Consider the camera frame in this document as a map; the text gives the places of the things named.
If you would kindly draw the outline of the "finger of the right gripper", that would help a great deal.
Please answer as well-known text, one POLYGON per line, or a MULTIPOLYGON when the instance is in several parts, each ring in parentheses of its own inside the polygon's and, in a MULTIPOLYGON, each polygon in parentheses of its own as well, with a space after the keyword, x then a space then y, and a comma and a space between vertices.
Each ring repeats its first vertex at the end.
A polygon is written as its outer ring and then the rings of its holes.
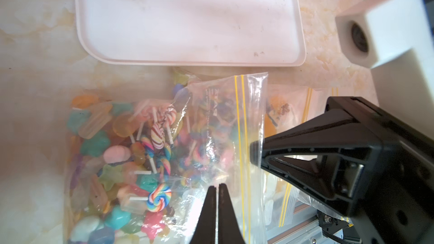
POLYGON ((341 159, 320 155, 300 160, 282 154, 263 155, 261 168, 289 182, 340 215, 349 215, 349 197, 343 193, 341 159))
POLYGON ((364 126, 344 110, 332 109, 312 120, 264 140, 252 142, 262 155, 343 153, 362 146, 364 126))

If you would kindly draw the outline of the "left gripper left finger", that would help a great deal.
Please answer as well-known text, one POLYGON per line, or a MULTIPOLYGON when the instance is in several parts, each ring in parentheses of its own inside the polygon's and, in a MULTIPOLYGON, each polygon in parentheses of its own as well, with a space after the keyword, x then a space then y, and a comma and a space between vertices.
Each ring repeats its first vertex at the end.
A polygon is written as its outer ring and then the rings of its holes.
POLYGON ((210 186, 190 244, 215 244, 216 217, 217 189, 210 186))

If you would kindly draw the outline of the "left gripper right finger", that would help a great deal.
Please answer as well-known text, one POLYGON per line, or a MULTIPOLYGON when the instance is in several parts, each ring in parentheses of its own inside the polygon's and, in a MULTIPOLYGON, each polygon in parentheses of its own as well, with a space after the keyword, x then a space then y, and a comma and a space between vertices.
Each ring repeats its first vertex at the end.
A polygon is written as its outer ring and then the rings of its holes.
POLYGON ((219 185, 218 244, 245 244, 226 184, 219 185))

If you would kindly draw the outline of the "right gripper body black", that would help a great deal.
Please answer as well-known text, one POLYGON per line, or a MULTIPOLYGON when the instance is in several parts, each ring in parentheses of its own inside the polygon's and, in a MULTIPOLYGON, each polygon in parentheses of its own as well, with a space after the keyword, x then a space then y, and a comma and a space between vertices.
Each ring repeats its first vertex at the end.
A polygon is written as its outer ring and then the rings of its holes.
POLYGON ((434 241, 434 140, 360 97, 330 97, 367 129, 357 140, 369 150, 371 177, 351 219, 364 244, 434 241))

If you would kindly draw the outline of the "ziploc bag of colourful candies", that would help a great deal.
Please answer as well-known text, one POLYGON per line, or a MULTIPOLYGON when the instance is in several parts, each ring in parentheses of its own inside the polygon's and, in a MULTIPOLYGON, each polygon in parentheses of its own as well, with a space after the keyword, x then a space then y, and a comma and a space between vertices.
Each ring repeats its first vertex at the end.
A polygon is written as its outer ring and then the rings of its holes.
POLYGON ((246 244, 264 244, 268 75, 175 76, 173 99, 71 102, 66 244, 189 244, 210 186, 226 184, 246 244))

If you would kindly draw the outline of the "ziploc bag of yellow candies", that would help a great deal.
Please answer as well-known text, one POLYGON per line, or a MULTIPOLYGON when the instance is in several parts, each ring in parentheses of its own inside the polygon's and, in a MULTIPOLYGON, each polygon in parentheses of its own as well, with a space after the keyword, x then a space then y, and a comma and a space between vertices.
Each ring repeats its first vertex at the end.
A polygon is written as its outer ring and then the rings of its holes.
POLYGON ((324 113, 329 97, 341 96, 339 88, 315 89, 305 86, 269 85, 264 117, 263 166, 265 224, 269 232, 291 225, 299 189, 288 182, 294 159, 312 160, 308 148, 300 149, 301 124, 324 113))

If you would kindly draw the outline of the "white plastic tray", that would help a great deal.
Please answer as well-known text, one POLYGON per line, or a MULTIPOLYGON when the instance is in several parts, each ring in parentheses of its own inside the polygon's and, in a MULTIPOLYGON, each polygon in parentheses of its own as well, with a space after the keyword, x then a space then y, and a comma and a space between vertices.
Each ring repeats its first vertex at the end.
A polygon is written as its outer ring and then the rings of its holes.
POLYGON ((109 64, 295 67, 298 0, 75 0, 82 47, 109 64))

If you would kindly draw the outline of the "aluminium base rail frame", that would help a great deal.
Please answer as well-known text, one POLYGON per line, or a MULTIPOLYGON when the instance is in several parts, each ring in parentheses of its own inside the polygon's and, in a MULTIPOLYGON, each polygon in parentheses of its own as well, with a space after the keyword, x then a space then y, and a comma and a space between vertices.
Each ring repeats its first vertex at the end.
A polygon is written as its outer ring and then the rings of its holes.
POLYGON ((288 225, 267 231, 269 244, 360 244, 356 229, 349 221, 328 216, 299 204, 288 225))

